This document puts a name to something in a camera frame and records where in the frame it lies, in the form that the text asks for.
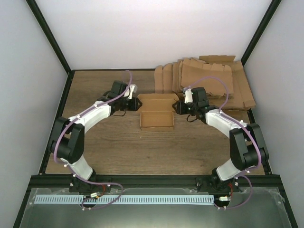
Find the brown cardboard box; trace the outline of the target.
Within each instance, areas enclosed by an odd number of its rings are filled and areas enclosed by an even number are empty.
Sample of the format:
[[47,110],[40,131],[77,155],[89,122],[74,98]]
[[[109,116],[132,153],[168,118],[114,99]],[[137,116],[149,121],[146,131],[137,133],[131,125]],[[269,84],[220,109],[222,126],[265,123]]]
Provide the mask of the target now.
[[174,130],[174,113],[172,105],[178,101],[176,94],[139,94],[142,107],[140,128],[142,131],[172,131]]

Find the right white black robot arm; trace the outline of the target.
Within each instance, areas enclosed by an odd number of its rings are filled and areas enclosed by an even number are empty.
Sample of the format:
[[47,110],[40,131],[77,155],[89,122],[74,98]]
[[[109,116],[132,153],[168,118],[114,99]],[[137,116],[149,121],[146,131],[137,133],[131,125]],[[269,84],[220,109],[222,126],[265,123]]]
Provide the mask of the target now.
[[172,106],[177,114],[194,116],[229,139],[230,158],[215,168],[210,176],[214,190],[223,191],[233,178],[268,161],[268,149],[258,124],[238,121],[220,108],[210,105],[203,87],[189,88],[183,91],[183,95],[184,99]]

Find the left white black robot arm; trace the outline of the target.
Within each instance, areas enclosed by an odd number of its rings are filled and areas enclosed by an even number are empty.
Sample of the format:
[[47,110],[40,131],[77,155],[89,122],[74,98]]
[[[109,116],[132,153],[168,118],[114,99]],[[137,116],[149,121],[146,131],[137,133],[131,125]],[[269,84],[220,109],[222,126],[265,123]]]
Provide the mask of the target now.
[[105,92],[89,108],[69,118],[59,117],[55,121],[47,149],[55,161],[68,166],[73,174],[81,178],[80,186],[87,192],[97,186],[94,172],[85,160],[85,134],[100,121],[117,111],[137,111],[142,102],[134,96],[137,85],[115,80],[111,90]]

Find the stack of flat cardboard blanks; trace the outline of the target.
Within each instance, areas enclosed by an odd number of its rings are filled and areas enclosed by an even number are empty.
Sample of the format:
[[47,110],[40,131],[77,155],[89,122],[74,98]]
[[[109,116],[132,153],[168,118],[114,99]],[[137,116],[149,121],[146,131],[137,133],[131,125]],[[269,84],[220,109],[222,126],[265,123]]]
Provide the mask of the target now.
[[211,104],[224,110],[248,110],[256,106],[242,62],[235,56],[186,57],[154,71],[156,93],[182,97],[186,88],[203,87]]

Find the clear plastic sheet cover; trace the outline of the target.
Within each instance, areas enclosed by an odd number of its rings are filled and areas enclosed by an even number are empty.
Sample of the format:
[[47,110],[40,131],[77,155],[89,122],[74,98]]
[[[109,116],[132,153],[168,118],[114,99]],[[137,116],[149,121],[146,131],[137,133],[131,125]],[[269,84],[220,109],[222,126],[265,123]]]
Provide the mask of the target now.
[[[35,204],[36,195],[83,195],[33,189],[17,228],[289,228],[277,188],[242,188],[229,209],[211,205]],[[123,195],[208,195],[190,189],[127,189]]]

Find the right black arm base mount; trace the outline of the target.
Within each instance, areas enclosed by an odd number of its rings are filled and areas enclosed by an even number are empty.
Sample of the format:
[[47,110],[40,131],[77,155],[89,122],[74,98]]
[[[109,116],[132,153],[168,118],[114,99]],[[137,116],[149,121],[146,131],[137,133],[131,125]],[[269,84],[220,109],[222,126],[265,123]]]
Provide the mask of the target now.
[[219,178],[213,175],[198,176],[195,179],[197,191],[199,192],[238,192],[239,187],[235,185],[234,180],[221,181]]

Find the black frame post left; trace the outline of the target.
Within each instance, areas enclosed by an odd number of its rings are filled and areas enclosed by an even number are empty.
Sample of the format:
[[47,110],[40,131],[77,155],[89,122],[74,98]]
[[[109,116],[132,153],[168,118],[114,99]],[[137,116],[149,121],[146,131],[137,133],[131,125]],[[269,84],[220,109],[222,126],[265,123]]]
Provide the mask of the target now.
[[59,44],[57,43],[55,36],[53,35],[37,2],[35,0],[26,0],[26,3],[29,6],[30,10],[32,11],[34,17],[36,18],[38,24],[40,25],[48,42],[50,43],[51,47],[53,48],[59,62],[61,63],[62,67],[64,68],[65,72],[69,75],[72,72],[72,70],[71,70],[61,48],[59,47]]

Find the black frame post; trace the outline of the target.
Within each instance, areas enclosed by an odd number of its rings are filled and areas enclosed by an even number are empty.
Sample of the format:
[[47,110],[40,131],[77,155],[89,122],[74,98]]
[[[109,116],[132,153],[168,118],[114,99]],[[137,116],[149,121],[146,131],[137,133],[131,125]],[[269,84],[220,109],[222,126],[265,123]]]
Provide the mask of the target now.
[[35,0],[26,0],[26,3],[29,6],[30,10],[32,11],[34,17],[36,18],[38,24],[40,25],[48,42],[50,43],[51,47],[53,48],[59,62],[61,63],[62,67],[64,68],[65,72],[69,75],[72,72],[72,70],[71,70],[61,48],[59,47],[59,44],[57,43],[55,36],[53,35],[37,2]]
[[251,41],[249,42],[249,44],[241,58],[241,62],[242,62],[243,66],[247,63],[249,57],[251,56],[252,52],[254,51],[256,45],[258,44],[260,38],[262,37],[265,29],[267,28],[269,22],[271,21],[273,15],[275,14],[280,3],[281,3],[281,0],[272,0],[270,2],[265,14],[263,15],[254,35],[252,36]]

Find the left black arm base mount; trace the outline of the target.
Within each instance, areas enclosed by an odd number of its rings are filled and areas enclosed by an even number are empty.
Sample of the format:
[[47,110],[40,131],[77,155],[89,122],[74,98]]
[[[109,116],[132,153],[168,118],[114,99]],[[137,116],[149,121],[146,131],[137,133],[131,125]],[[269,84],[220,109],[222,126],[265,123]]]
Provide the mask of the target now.
[[79,179],[73,179],[70,183],[69,192],[80,194],[91,194],[94,192],[110,192],[110,187],[107,185],[93,185]]

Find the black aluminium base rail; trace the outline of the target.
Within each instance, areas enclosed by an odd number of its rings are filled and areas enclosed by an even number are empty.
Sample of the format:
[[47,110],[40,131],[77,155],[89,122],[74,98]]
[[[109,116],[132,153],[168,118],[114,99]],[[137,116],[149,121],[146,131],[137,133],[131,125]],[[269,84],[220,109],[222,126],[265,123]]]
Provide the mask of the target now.
[[[189,188],[196,189],[199,175],[97,175],[99,185],[119,183],[129,188]],[[283,184],[279,175],[249,175],[253,187],[278,187]],[[71,174],[42,174],[30,178],[29,188],[69,188],[73,179]]]

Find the black frame post right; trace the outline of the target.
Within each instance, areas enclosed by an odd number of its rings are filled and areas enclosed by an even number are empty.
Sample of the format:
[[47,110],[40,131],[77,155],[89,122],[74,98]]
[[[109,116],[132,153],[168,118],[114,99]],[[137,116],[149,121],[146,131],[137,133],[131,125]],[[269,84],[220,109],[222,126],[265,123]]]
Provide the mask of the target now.
[[275,14],[280,3],[281,3],[281,0],[272,0],[270,2],[265,14],[263,15],[254,35],[252,36],[251,41],[249,42],[249,44],[241,58],[241,62],[242,62],[243,66],[247,63],[249,57],[251,56],[252,52],[254,51],[256,45],[258,44],[260,38],[262,37],[265,29],[267,28],[269,22],[271,21],[273,15]]

